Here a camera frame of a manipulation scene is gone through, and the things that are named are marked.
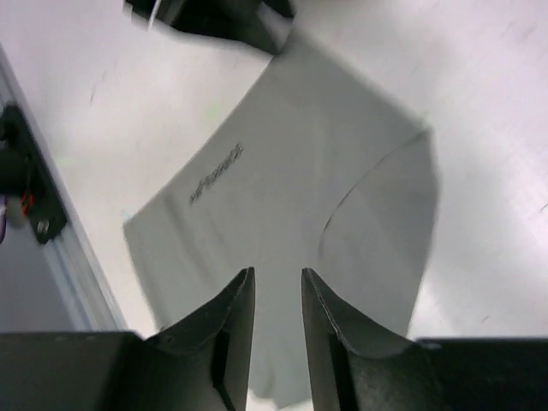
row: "white table surface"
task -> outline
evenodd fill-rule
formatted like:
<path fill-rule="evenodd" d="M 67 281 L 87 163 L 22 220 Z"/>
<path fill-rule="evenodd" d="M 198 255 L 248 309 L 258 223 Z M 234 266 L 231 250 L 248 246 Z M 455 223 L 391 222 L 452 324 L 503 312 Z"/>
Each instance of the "white table surface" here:
<path fill-rule="evenodd" d="M 409 335 L 546 335 L 548 3 L 297 5 L 297 26 L 434 130 L 443 192 Z M 147 31 L 110 0 L 0 0 L 0 43 L 129 326 L 152 334 L 122 224 L 268 59 Z"/>

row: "black printed logo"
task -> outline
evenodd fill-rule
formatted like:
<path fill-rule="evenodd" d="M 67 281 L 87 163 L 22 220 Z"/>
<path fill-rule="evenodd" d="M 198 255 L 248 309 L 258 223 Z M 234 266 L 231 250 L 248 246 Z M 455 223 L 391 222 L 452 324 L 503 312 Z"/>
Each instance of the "black printed logo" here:
<path fill-rule="evenodd" d="M 240 143 L 236 144 L 236 147 L 232 149 L 227 158 L 213 171 L 210 175 L 204 178 L 198 184 L 198 188 L 194 191 L 194 194 L 190 196 L 190 205 L 194 204 L 197 199 L 199 199 L 204 192 L 204 188 L 211 188 L 211 186 L 217 181 L 217 179 L 223 175 L 223 173 L 229 169 L 229 167 L 240 158 L 243 153 L 243 147 Z"/>

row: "white fabric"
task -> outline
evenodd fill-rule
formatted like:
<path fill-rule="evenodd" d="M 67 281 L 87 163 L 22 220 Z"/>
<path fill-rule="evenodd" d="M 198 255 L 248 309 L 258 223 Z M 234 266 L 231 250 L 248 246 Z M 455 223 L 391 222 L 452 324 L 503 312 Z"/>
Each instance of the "white fabric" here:
<path fill-rule="evenodd" d="M 158 325 L 254 266 L 250 388 L 279 407 L 309 396 L 303 267 L 405 333 L 436 201 L 426 136 L 293 36 L 287 54 L 125 228 Z"/>

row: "black object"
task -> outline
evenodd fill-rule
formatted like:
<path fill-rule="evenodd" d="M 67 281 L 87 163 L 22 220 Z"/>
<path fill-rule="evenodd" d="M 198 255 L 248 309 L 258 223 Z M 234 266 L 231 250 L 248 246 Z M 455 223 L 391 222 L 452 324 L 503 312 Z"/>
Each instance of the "black object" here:
<path fill-rule="evenodd" d="M 548 409 L 545 339 L 411 342 L 310 269 L 302 273 L 302 307 L 315 411 Z"/>
<path fill-rule="evenodd" d="M 25 199 L 34 236 L 45 244 L 61 233 L 67 217 L 33 133 L 16 105 L 3 109 L 0 140 L 7 145 L 0 149 L 0 194 Z"/>
<path fill-rule="evenodd" d="M 132 6 L 134 14 L 150 20 L 154 0 L 126 0 L 126 3 Z M 262 3 L 283 18 L 295 17 L 289 0 L 163 0 L 154 18 L 178 32 L 241 41 L 277 55 L 281 47 L 258 16 Z"/>
<path fill-rule="evenodd" d="M 142 341 L 131 332 L 0 336 L 2 411 L 244 411 L 253 268 Z"/>

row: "black machine part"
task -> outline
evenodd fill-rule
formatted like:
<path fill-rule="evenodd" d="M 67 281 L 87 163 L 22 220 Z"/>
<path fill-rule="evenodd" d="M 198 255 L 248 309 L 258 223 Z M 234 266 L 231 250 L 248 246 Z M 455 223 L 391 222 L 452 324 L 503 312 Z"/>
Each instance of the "black machine part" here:
<path fill-rule="evenodd" d="M 314 411 L 548 409 L 545 339 L 424 339 L 375 323 L 311 269 L 302 307 Z"/>
<path fill-rule="evenodd" d="M 148 340 L 131 332 L 0 335 L 2 411 L 244 411 L 253 268 Z"/>
<path fill-rule="evenodd" d="M 284 19 L 295 10 L 289 0 L 158 0 L 154 19 L 177 32 L 239 41 L 270 55 L 282 51 L 272 30 L 259 17 L 261 4 Z M 150 20 L 155 0 L 126 0 L 133 15 Z"/>
<path fill-rule="evenodd" d="M 0 194 L 27 202 L 27 217 L 39 244 L 58 236 L 67 215 L 23 112 L 16 105 L 0 115 Z"/>

